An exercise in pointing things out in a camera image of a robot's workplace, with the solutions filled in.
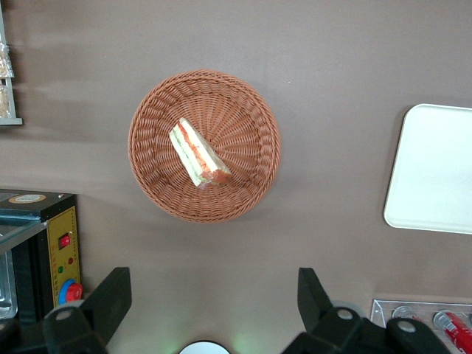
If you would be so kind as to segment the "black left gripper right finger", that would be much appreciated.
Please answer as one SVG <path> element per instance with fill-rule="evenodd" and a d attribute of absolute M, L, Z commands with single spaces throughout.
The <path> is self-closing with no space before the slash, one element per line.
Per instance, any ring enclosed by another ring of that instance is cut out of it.
<path fill-rule="evenodd" d="M 371 353 L 361 343 L 364 320 L 353 309 L 334 306 L 312 268 L 300 268 L 297 304 L 305 330 L 284 353 Z"/>

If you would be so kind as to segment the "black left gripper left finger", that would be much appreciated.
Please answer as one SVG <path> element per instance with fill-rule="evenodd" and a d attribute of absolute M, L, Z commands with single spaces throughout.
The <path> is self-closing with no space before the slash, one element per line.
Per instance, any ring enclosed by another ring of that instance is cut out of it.
<path fill-rule="evenodd" d="M 48 353 L 106 353 L 131 308 L 131 273 L 115 268 L 83 301 L 51 311 L 43 320 Z"/>

